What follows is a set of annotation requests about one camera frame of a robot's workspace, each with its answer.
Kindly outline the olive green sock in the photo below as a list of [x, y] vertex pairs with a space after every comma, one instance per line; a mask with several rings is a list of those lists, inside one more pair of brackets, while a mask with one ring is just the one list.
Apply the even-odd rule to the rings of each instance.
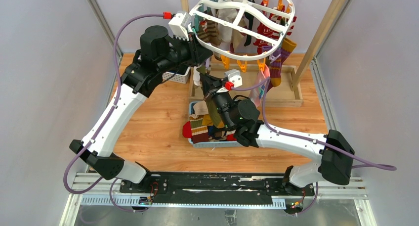
[[225, 82], [221, 78], [211, 76], [206, 72], [205, 66], [199, 66], [194, 71], [194, 82], [197, 81], [196, 86], [200, 86], [203, 93], [203, 100], [209, 112], [209, 117], [212, 124], [219, 129], [225, 127], [221, 116], [217, 110], [215, 103], [212, 100], [212, 96], [219, 89], [223, 88]]

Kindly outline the white oval sock hanger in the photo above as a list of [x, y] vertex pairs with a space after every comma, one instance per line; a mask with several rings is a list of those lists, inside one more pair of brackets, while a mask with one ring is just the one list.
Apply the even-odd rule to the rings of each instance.
[[[267, 51], [262, 52], [258, 55], [248, 56], [248, 55], [237, 55], [233, 54], [227, 50], [221, 49], [212, 45], [209, 42], [204, 42], [201, 39], [198, 39], [198, 42], [205, 48], [220, 54], [221, 56], [228, 57], [240, 61], [253, 61], [261, 60], [265, 57], [270, 56], [274, 53], [282, 44], [284, 38], [291, 25], [293, 24], [293, 19], [295, 17], [295, 5], [292, 0], [282, 0], [286, 2], [286, 9], [284, 12], [281, 10], [269, 8], [265, 5], [260, 5], [258, 3], [253, 3], [248, 0], [200, 0], [190, 11], [189, 15], [193, 17], [200, 17], [206, 21], [215, 22], [217, 25], [231, 29], [232, 31], [237, 31], [249, 35], [257, 40], [268, 43], [271, 48]], [[222, 9], [233, 9], [237, 12], [233, 21], [228, 21], [209, 15], [199, 10], [200, 7], [209, 7], [217, 10]], [[266, 28], [271, 29], [272, 31], [278, 33], [277, 38], [272, 38], [267, 35], [262, 35], [257, 32], [254, 32], [250, 28], [244, 28], [239, 26], [239, 22], [244, 17], [245, 13], [248, 13], [254, 17], [255, 20], [259, 21], [260, 24], [264, 25]]]

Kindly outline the striped olive sock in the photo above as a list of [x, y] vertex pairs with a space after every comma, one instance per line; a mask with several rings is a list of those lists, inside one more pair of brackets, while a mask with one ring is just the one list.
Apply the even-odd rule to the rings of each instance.
[[207, 125], [203, 124], [203, 117], [189, 118], [191, 128], [191, 141], [193, 143], [208, 142], [209, 132]]

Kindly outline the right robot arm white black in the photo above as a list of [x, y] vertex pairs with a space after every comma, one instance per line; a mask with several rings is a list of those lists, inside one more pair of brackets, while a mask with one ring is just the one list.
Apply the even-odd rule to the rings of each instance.
[[237, 87], [240, 80], [240, 75], [230, 79], [200, 74], [204, 100], [213, 112], [211, 119], [221, 124], [221, 130], [233, 131], [242, 146], [281, 149], [310, 158], [308, 164], [287, 167], [282, 181], [287, 194], [294, 195], [318, 181], [349, 184], [353, 167], [350, 155], [355, 152], [341, 132], [308, 134], [269, 126], [259, 119], [260, 112], [250, 98], [231, 97], [229, 91]]

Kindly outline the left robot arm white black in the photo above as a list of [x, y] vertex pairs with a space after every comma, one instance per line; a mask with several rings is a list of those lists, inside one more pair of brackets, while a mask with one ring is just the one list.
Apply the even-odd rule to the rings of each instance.
[[171, 37], [167, 28], [159, 25], [147, 28], [139, 41], [136, 60], [123, 72], [113, 100], [92, 131], [81, 140], [72, 140], [69, 148], [102, 178], [128, 180], [144, 193], [152, 185], [147, 169], [117, 156], [115, 143], [132, 115], [163, 82], [163, 73], [201, 65], [212, 51], [202, 46], [192, 32], [185, 38]]

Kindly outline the white laundry basket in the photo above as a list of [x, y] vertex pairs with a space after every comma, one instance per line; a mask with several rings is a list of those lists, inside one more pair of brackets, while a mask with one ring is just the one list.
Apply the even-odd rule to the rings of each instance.
[[191, 73], [191, 68], [187, 67], [182, 69], [182, 71], [174, 72], [165, 72], [163, 73], [163, 81], [171, 81], [180, 84], [187, 84]]

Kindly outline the pink sock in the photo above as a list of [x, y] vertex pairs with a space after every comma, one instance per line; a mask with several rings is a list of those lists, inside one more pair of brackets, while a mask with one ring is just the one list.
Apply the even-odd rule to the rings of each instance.
[[270, 77], [270, 71], [268, 66], [264, 65], [263, 70], [259, 70], [254, 81], [254, 86], [258, 85], [258, 87], [252, 89], [249, 94], [250, 100], [255, 104], [256, 107], [261, 105], [261, 101], [265, 93], [267, 77]]

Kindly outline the blue sock basket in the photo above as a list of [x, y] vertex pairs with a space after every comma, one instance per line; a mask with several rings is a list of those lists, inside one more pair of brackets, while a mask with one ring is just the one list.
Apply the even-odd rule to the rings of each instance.
[[[191, 102], [189, 104], [189, 112], [190, 114], [193, 112], [192, 111], [192, 106], [195, 102]], [[205, 117], [207, 116], [208, 119], [210, 119], [209, 115], [203, 115], [201, 117], [203, 117], [203, 121], [205, 121]], [[215, 130], [214, 126], [212, 125], [212, 123], [210, 123], [210, 125], [207, 125], [207, 127], [212, 127], [212, 131]], [[229, 141], [228, 138], [232, 137], [233, 135], [228, 135], [225, 134], [225, 136], [222, 136], [220, 139], [213, 139], [212, 141], [208, 141], [208, 142], [200, 142], [200, 143], [193, 143], [191, 141], [191, 138], [188, 138], [188, 141], [190, 144], [192, 144], [193, 147], [197, 148], [197, 147], [237, 147], [237, 146], [242, 146], [241, 144], [239, 144], [237, 141]]]

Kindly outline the red sock in basket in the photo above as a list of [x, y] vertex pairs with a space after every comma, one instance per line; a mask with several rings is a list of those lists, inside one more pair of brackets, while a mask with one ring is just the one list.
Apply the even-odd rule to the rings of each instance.
[[182, 135], [184, 138], [192, 138], [192, 129], [190, 122], [186, 122], [182, 127]]

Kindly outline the red patterned sock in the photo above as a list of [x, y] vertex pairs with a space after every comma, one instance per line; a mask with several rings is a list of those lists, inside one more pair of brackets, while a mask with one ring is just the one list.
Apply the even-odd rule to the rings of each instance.
[[[269, 19], [271, 21], [276, 22], [277, 24], [280, 24], [280, 25], [283, 25], [283, 26], [286, 25], [286, 23], [289, 21], [289, 19], [287, 19], [287, 18], [284, 18], [284, 17], [281, 17], [281, 16], [277, 16], [277, 15], [274, 15], [274, 14], [270, 14], [269, 15]], [[295, 16], [293, 18], [291, 24], [290, 24], [290, 27], [289, 27], [288, 32], [287, 32], [287, 36], [290, 36], [292, 34], [292, 30], [294, 28], [296, 19], [297, 19], [297, 17]], [[277, 40], [279, 38], [279, 32], [274, 31], [274, 30], [266, 27], [263, 23], [260, 23], [259, 24], [259, 26], [257, 28], [257, 33], [260, 34], [260, 35], [263, 35], [265, 37], [272, 38], [274, 40]], [[257, 39], [253, 43], [253, 45], [257, 47], [257, 53], [258, 54], [262, 54], [263, 53], [263, 51], [262, 51], [262, 48], [263, 47], [270, 46], [270, 44], [268, 42], [263, 41], [263, 40], [260, 40], [260, 39]]]

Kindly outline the maroon purple striped sock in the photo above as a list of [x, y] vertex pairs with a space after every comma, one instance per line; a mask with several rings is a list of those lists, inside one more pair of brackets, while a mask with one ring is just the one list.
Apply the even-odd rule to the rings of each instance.
[[272, 54], [270, 54], [267, 62], [267, 66], [270, 70], [270, 83], [268, 85], [268, 90], [277, 87], [281, 84], [281, 71], [282, 65], [296, 48], [297, 44], [290, 40], [289, 38], [284, 38], [280, 48], [276, 49]]

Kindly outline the wooden rack frame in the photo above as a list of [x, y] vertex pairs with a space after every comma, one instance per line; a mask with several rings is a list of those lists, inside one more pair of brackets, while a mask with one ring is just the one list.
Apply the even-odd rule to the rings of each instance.
[[[282, 78], [284, 84], [288, 84], [289, 87], [280, 87], [278, 91], [274, 91], [272, 96], [269, 96], [266, 100], [266, 106], [268, 107], [301, 107], [303, 104], [303, 95], [300, 87], [301, 78], [307, 69], [309, 63], [313, 60], [314, 56], [318, 52], [322, 42], [325, 40], [327, 33], [331, 30], [335, 19], [340, 13], [345, 0], [332, 0], [328, 10], [323, 17], [316, 34], [314, 35], [312, 42], [305, 53], [302, 61], [298, 67], [292, 65], [285, 65], [282, 69], [282, 73], [285, 77]], [[261, 60], [249, 61], [250, 68], [244, 73], [246, 78], [256, 77], [257, 65], [260, 64]]]

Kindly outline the black mounting base plate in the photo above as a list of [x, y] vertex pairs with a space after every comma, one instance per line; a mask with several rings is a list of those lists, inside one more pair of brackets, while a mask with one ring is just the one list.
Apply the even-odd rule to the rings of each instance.
[[302, 200], [314, 196], [313, 184], [286, 189], [283, 174], [275, 173], [199, 173], [151, 172], [140, 183], [123, 180], [120, 193], [151, 197], [153, 205], [175, 204], [215, 207], [287, 208], [279, 202], [284, 197]]

